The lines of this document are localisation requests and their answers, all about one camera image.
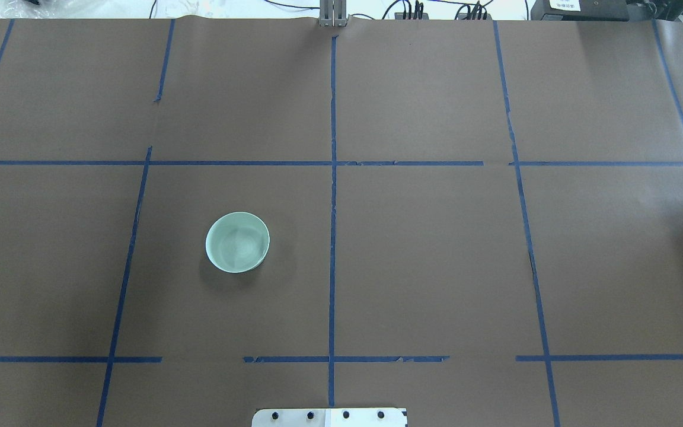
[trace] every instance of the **bowl rim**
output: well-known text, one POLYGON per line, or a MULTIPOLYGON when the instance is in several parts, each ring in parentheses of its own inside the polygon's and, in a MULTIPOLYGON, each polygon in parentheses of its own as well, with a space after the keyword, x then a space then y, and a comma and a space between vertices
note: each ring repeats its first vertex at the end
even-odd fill
POLYGON ((260 265, 263 260, 265 260, 265 256, 268 255, 268 249, 270 248, 270 230, 268 230, 268 226, 265 224, 265 221, 263 221, 259 216, 255 215, 254 213, 250 212, 244 212, 244 211, 236 211, 236 212, 231 212, 231 213, 226 213, 225 215, 219 217, 216 222, 212 223, 212 226, 209 227, 209 231, 207 231, 207 236, 205 237, 204 240, 204 251, 207 254, 207 259, 209 259, 209 262, 212 263, 212 265, 216 266, 220 270, 225 271, 226 273, 246 273, 249 270, 254 270, 257 268, 258 265, 260 265), (220 222, 222 219, 233 216, 233 215, 247 215, 247 216, 252 216, 253 218, 257 219, 260 221, 260 224, 263 225, 263 229, 265 230, 265 235, 268 238, 268 242, 265 245, 265 249, 263 250, 263 254, 260 256, 260 258, 254 263, 254 265, 250 266, 249 268, 245 270, 228 270, 220 265, 215 260, 215 257, 212 256, 212 253, 210 252, 209 248, 209 242, 212 236, 214 235, 215 228, 217 227, 218 222, 220 222))

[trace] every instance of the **grid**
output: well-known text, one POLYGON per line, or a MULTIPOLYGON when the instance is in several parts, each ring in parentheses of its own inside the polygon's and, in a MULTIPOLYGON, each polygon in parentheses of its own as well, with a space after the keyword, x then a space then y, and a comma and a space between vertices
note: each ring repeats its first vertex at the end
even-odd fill
MULTIPOLYGON (((162 100, 163 89, 165 84, 165 73, 168 66, 168 59, 171 50, 171 41, 174 35, 175 21, 171 20, 167 46, 165 51, 165 60, 162 64, 162 72, 160 76, 159 92, 155 98, 155 102, 162 100)), ((13 30, 14 20, 10 21, 2 46, 0 48, 0 62, 13 30)), ((500 42, 499 28, 497 22, 493 23, 494 36, 496 41, 496 52, 499 63, 500 80, 502 82, 502 92, 504 95, 505 113, 507 119, 507 126, 509 131, 510 142, 512 143, 513 162, 509 163, 509 167, 513 167, 515 171, 518 199, 520 203, 521 214, 523 218, 524 234, 526 246, 528 246, 529 264, 531 264, 531 271, 533 275, 534 292, 537 305, 537 317, 540 328, 540 340, 542 343, 542 355, 519 355, 516 356, 516 362, 543 362, 545 371, 547 372, 548 392, 550 393, 551 410, 553 413, 553 422, 556 427, 561 425, 558 413, 557 393, 555 389, 555 381, 553 375, 553 362, 609 362, 609 361, 658 361, 658 360, 683 360, 683 353, 672 354, 583 354, 583 355, 556 355, 551 354, 550 346, 548 345, 547 327, 545 326, 544 310, 542 305, 542 292, 540 291, 540 281, 537 276, 537 262, 534 254, 534 241, 532 238, 531 226, 529 226, 528 208, 526 208, 526 195, 524 192, 524 182, 522 178, 522 170, 525 167, 683 167, 683 162, 607 162, 607 161, 522 161, 518 154, 518 146, 516 143, 515 131, 513 129, 512 119, 510 118, 510 97, 508 84, 505 78, 505 66, 502 59, 502 47, 500 42)), ((672 94, 672 99, 675 103, 675 108, 680 118, 683 130, 683 111, 678 100, 678 96, 674 89, 672 77, 669 73, 669 68, 666 64, 663 48, 661 44, 660 35, 656 22, 653 21, 653 32, 655 42, 659 51, 659 56, 662 63, 662 70, 665 73, 667 84, 672 94)), ((417 167, 482 167, 482 161, 338 161, 336 155, 336 46, 337 37, 333 36, 330 40, 331 49, 331 104, 330 104, 330 120, 331 120, 331 161, 218 161, 218 160, 195 160, 195 161, 178 161, 178 160, 152 160, 152 148, 147 149, 146 158, 144 160, 130 160, 130 161, 116 161, 116 160, 0 160, 0 165, 141 165, 143 173, 141 176, 141 183, 138 193, 138 201, 136 202, 135 218, 133 219, 133 226, 131 229, 130 241, 127 250, 127 259, 125 262, 125 271, 122 278, 119 301, 117 302, 116 319, 114 319, 113 333, 111 337, 111 344, 108 356, 94 357, 94 356, 0 356, 0 362, 3 363, 97 363, 106 365, 106 375, 103 385, 102 395, 100 397, 100 409, 98 410, 97 425, 103 424, 104 411, 106 402, 110 392, 111 375, 114 363, 162 363, 162 357, 157 356, 116 356, 117 339, 119 338, 119 330, 122 322, 123 308, 125 305, 125 295, 127 291, 128 279, 130 278, 133 249, 135 249, 136 231, 141 215, 141 207, 143 203, 144 192, 146 189, 146 179, 149 174, 150 167, 175 167, 176 165, 287 165, 287 167, 328 167, 331 173, 331 200, 330 200, 330 277, 328 278, 328 356, 245 356, 243 362, 247 364, 253 363, 323 363, 328 365, 328 405, 334 406, 334 379, 336 373, 334 367, 337 363, 381 363, 381 362, 418 362, 418 363, 440 363, 449 359, 449 356, 429 356, 429 355, 395 355, 395 356, 337 356, 336 348, 336 190, 337 190, 337 168, 338 167, 408 167, 409 165, 416 165, 417 167)))

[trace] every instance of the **black cable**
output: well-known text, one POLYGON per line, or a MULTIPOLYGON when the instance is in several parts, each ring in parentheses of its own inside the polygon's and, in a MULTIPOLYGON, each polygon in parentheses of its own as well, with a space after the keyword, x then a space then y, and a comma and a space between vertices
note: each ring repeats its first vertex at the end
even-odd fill
POLYGON ((429 0, 429 2, 450 3, 450 5, 467 5, 468 4, 468 3, 464 3, 464 2, 450 2, 449 0, 429 0))
POLYGON ((382 16, 381 19, 387 19, 388 12, 391 11, 391 8, 393 8, 394 5, 399 2, 402 2, 402 17, 407 19, 407 5, 410 5, 410 8, 413 7, 410 3, 410 0, 395 0, 393 3, 391 3, 390 7, 387 8, 387 11, 384 12, 384 16, 382 16))
POLYGON ((460 17, 460 11, 462 11, 463 8, 468 8, 468 11, 471 11, 471 5, 463 5, 460 8, 458 8, 457 12, 455 12, 455 19, 458 19, 458 17, 460 17))
POLYGON ((149 9, 149 19, 152 19, 152 12, 154 12, 155 6, 157 6, 157 0, 154 0, 154 3, 152 3, 152 8, 149 9))
POLYGON ((471 10, 471 8, 468 8, 468 13, 466 13, 466 15, 465 15, 465 17, 463 18, 463 20, 464 20, 464 21, 471 21, 471 20, 476 19, 476 14, 477 14, 477 12, 479 11, 479 8, 480 8, 480 7, 481 7, 481 5, 480 5, 479 3, 476 3, 476 4, 474 5, 473 10, 471 10))
POLYGON ((652 19, 655 19, 655 15, 658 14, 658 8, 657 8, 657 6, 655 5, 655 3, 653 3, 653 2, 646 2, 644 5, 647 6, 648 9, 650 9, 650 17, 651 17, 652 19))
POLYGON ((263 0, 263 2, 271 3, 271 5, 275 5, 275 6, 283 6, 285 8, 302 9, 303 11, 312 11, 314 9, 315 10, 320 9, 319 7, 315 7, 315 6, 284 5, 283 3, 272 2, 271 0, 263 0))

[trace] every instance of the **label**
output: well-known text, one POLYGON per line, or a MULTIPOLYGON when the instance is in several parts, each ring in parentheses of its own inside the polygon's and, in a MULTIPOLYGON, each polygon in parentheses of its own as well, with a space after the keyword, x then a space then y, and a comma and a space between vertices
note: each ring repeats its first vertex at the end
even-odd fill
POLYGON ((579 5, 578 0, 550 0, 550 8, 559 11, 581 12, 581 5, 579 5))

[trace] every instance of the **light green bowl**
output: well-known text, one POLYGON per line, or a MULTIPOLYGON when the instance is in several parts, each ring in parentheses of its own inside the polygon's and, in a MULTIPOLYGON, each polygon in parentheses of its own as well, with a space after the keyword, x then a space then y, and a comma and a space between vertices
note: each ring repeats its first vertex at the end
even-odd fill
POLYGON ((262 219, 248 212, 233 212, 209 227, 204 249, 226 273, 244 273, 260 265, 268 254, 270 234, 262 219))

